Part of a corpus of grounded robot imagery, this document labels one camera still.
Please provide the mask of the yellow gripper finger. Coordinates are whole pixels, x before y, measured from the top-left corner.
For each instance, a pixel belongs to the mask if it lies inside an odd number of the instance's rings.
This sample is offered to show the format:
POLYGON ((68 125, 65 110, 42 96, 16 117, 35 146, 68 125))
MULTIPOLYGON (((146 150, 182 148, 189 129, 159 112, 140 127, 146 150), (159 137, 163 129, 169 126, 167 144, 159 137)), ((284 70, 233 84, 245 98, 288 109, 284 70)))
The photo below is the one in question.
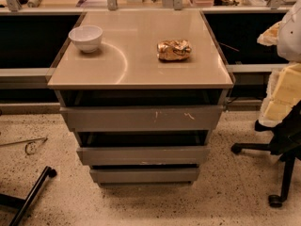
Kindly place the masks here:
POLYGON ((301 64, 290 63, 281 71, 272 71, 261 105, 259 124, 275 127, 301 101, 301 64))
POLYGON ((257 38, 257 43, 264 46, 277 45, 277 33, 280 22, 273 24, 257 38))

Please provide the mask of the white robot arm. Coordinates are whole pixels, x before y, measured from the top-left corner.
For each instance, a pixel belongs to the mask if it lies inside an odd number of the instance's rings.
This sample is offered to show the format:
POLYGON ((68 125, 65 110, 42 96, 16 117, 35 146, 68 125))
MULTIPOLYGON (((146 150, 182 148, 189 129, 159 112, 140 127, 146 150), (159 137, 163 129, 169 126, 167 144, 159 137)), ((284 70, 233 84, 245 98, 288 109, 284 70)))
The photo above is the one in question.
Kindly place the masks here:
POLYGON ((266 97, 255 122, 256 131, 266 131, 282 123, 301 101, 301 0, 295 2, 280 22, 260 34, 257 43, 275 45, 277 54, 289 62, 269 76, 266 97))

